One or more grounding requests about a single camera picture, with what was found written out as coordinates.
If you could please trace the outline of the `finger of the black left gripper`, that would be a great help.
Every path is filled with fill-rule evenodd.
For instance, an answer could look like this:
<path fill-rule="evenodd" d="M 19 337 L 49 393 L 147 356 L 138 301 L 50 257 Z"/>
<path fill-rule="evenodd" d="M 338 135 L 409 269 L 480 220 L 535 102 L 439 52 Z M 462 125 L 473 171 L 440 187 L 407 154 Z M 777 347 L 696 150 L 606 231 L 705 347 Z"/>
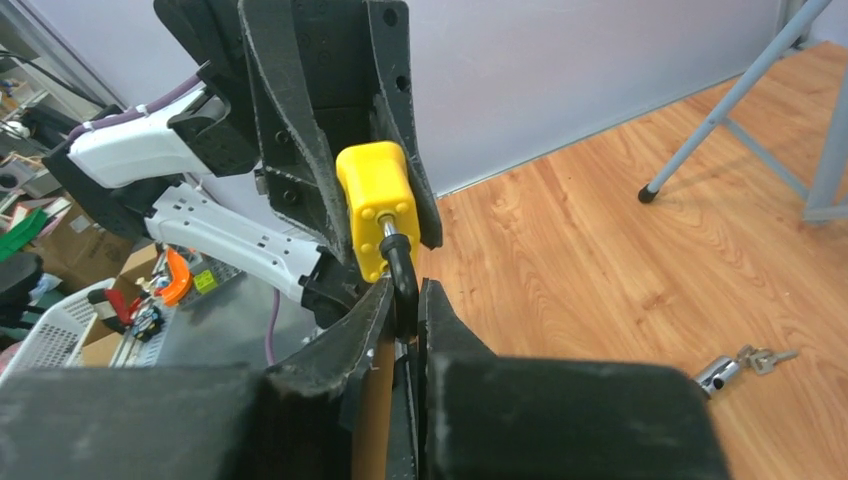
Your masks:
<path fill-rule="evenodd" d="M 376 131 L 402 146 L 420 223 L 420 242 L 430 250 L 443 245 L 436 197 L 427 178 L 416 132 L 410 54 L 409 8 L 403 1 L 366 1 L 377 93 Z"/>
<path fill-rule="evenodd" d="M 292 6 L 237 6 L 260 154 L 272 176 L 268 198 L 277 217 L 312 235 L 339 262 L 351 263 L 350 221 L 309 96 Z"/>

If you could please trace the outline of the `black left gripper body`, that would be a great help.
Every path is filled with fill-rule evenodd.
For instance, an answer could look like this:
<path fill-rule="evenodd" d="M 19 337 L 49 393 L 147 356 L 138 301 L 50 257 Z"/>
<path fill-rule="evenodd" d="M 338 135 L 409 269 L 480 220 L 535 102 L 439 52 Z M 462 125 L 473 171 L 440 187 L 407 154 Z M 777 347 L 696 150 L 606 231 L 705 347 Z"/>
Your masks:
<path fill-rule="evenodd" d="M 363 1 L 293 1 L 293 27 L 307 95 L 299 126 L 331 149 L 371 140 L 367 8 Z"/>

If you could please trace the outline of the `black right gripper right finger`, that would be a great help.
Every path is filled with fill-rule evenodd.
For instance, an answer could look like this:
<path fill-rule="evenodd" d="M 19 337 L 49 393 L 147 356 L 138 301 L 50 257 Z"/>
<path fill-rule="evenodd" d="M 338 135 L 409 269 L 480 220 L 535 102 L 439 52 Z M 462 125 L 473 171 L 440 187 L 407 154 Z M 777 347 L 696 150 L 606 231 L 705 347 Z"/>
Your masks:
<path fill-rule="evenodd" d="M 703 391 L 667 366 L 498 355 L 424 281 L 430 479 L 726 479 Z"/>

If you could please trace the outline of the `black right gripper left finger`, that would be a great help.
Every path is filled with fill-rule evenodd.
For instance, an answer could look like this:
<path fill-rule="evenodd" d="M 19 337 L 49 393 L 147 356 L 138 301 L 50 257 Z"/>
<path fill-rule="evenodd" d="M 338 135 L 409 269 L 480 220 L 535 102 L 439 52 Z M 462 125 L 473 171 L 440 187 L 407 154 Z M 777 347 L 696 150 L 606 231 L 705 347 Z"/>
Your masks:
<path fill-rule="evenodd" d="M 268 368 L 31 370 L 1 389 L 5 479 L 381 479 L 392 384 L 382 278 Z"/>

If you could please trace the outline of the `yellow padlock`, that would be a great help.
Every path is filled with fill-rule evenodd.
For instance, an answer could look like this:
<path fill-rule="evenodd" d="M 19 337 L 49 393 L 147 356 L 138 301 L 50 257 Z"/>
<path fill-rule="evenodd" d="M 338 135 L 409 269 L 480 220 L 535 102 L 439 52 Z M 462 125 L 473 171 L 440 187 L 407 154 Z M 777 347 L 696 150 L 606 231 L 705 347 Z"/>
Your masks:
<path fill-rule="evenodd" d="M 417 335 L 416 260 L 421 227 L 402 147 L 391 141 L 349 146 L 336 158 L 348 205 L 352 247 L 362 278 L 389 274 L 394 285 L 395 334 Z"/>

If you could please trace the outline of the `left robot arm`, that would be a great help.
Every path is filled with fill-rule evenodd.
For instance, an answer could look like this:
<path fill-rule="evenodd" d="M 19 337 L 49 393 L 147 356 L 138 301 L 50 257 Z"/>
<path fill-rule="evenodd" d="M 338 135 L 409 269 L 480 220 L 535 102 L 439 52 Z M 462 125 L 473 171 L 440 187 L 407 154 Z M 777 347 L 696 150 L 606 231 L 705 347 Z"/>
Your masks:
<path fill-rule="evenodd" d="M 419 155 L 404 1 L 157 1 L 197 63 L 108 106 L 46 158 L 110 233 L 197 249 L 325 324 L 391 280 L 412 336 L 420 248 L 443 227 Z"/>

